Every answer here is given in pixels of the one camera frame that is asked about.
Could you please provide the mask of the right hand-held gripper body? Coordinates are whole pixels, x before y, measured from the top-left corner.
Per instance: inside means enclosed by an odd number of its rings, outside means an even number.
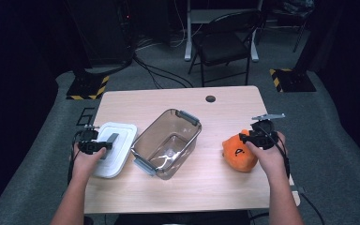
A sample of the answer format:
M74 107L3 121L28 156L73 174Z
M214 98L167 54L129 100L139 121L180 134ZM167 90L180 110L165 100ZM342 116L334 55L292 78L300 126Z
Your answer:
M251 125L252 130L249 132L250 141L263 150L273 147L278 143L278 133L275 131L273 119L281 119L284 117L284 113L268 113L252 117L255 123Z

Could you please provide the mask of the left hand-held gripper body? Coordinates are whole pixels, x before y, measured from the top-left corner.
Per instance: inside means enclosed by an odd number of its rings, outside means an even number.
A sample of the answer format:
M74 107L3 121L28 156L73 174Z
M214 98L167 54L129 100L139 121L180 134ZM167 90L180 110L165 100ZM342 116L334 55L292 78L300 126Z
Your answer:
M93 155L101 148L106 147L106 142L98 142L98 132L94 126L86 125L84 130L80 133L80 139L78 142L79 149L87 155Z

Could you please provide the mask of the white container lid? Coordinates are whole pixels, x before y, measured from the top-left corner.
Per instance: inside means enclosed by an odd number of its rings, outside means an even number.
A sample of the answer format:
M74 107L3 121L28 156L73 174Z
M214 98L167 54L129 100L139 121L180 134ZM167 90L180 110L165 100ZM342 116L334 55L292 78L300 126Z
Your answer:
M113 178L121 172L136 138L137 127L132 124L105 123L98 130L97 142L108 143L113 134L117 137L112 142L112 148L106 151L106 157L97 162L94 171L96 177Z

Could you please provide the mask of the orange plush toy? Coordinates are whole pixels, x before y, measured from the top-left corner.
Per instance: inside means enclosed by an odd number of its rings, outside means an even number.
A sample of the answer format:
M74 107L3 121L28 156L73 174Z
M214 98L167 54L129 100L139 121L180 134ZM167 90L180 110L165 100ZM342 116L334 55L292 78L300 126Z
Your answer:
M241 141L238 134L224 141L222 147L222 156L227 164L236 171L249 173L258 162L258 158Z

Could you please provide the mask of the clear brown storage container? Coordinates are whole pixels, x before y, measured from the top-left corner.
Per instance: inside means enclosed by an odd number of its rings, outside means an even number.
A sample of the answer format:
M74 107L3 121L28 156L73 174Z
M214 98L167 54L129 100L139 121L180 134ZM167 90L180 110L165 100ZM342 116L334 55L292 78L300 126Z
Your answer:
M134 163L151 176L169 180L194 150L201 131L197 117L169 109L132 144Z

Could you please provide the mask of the person's left hand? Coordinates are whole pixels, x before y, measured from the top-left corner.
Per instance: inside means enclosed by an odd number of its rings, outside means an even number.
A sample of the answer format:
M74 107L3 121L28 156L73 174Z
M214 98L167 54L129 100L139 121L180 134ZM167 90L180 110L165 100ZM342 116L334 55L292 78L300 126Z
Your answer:
M73 169L71 175L72 183L86 184L89 177L94 172L98 161L106 154L106 148L102 147L92 155L82 152L78 144L73 145L73 153L75 154L73 159Z

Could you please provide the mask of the person's right hand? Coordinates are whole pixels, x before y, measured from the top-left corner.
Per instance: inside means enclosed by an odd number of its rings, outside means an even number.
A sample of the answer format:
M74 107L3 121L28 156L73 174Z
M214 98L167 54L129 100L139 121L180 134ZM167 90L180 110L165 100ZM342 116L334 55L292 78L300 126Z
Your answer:
M262 169L270 181L279 178L288 180L284 158L275 145L267 150L262 150L253 143L247 143L246 147L258 158Z

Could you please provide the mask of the black yellow-striped stand base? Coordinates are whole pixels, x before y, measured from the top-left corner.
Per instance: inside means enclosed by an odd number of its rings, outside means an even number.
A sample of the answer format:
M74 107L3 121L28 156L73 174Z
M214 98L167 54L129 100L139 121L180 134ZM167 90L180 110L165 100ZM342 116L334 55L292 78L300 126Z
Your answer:
M291 69L269 70L278 92L315 92L316 88L306 73L297 73Z
M110 76L87 71L76 73L74 81L67 90L67 99L98 99L103 95Z

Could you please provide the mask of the black folding chair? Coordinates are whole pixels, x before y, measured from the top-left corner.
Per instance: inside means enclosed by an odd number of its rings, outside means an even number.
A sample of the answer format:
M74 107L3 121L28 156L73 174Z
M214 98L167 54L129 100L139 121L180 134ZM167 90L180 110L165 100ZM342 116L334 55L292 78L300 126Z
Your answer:
M192 46L196 53L192 57L188 72L200 66L201 85L227 79L241 74L245 75L245 84L248 84L248 75L251 60L251 45L253 33L261 25L263 14L258 9L248 9L219 16L209 22L200 34L192 38ZM205 67L212 67L246 59L246 70L227 76L206 80Z

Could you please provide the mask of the black equipment cabinet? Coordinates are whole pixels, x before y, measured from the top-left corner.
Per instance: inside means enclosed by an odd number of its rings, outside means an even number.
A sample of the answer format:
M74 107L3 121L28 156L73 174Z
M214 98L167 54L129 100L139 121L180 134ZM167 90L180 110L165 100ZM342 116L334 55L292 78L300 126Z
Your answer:
M134 54L128 0L66 0L92 66L128 66Z

